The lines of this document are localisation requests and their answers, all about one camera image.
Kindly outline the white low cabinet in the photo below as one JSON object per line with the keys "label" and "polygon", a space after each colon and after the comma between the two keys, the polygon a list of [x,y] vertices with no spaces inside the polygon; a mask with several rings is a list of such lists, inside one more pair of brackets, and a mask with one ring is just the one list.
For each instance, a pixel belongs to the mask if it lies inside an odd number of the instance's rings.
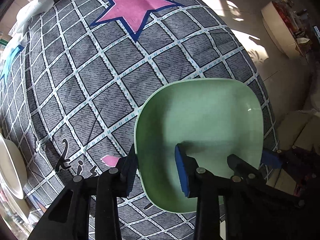
{"label": "white low cabinet", "polygon": [[261,14],[264,27],[279,51],[289,59],[303,56],[294,36],[276,10],[274,2],[269,2],[264,6]]}

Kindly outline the large white paper bowl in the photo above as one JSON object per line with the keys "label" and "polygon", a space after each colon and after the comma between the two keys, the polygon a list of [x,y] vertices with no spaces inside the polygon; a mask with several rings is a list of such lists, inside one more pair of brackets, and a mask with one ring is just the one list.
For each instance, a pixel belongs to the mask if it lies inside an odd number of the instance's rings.
{"label": "large white paper bowl", "polygon": [[1,176],[9,191],[17,198],[24,198],[27,170],[18,147],[1,134]]}

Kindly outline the white pillow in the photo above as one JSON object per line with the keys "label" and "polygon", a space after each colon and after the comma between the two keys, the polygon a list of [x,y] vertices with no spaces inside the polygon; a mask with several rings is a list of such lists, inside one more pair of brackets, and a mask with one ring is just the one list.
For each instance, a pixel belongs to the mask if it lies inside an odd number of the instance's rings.
{"label": "white pillow", "polygon": [[32,0],[16,16],[15,33],[25,34],[28,22],[33,16],[47,12],[54,5],[54,0]]}

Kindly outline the green square plastic plate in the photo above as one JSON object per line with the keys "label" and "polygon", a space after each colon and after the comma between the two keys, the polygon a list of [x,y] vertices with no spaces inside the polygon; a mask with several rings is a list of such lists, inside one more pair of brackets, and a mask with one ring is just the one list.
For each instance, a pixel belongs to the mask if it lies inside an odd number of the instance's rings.
{"label": "green square plastic plate", "polygon": [[257,96],[233,79],[192,79],[170,83],[144,103],[135,123],[135,152],[145,194],[159,209],[172,213],[196,210],[180,185],[175,146],[216,176],[229,178],[234,154],[260,165],[263,113]]}

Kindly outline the grey checkered star tablecloth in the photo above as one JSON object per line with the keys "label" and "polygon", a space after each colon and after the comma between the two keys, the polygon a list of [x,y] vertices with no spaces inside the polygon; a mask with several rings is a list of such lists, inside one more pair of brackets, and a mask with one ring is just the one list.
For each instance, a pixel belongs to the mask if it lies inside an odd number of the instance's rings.
{"label": "grey checkered star tablecloth", "polygon": [[74,176],[128,154],[142,105],[169,83],[245,83],[262,107],[264,145],[277,147],[254,51],[206,0],[54,0],[25,34],[15,24],[1,52],[1,134],[27,170],[12,217],[25,239]]}

